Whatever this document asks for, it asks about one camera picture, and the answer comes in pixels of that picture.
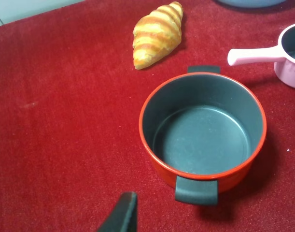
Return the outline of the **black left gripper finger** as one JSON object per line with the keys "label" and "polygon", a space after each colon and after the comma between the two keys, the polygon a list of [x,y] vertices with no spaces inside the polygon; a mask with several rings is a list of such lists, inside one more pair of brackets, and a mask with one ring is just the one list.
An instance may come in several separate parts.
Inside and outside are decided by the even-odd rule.
{"label": "black left gripper finger", "polygon": [[138,197],[135,192],[121,194],[98,232],[136,232]]}

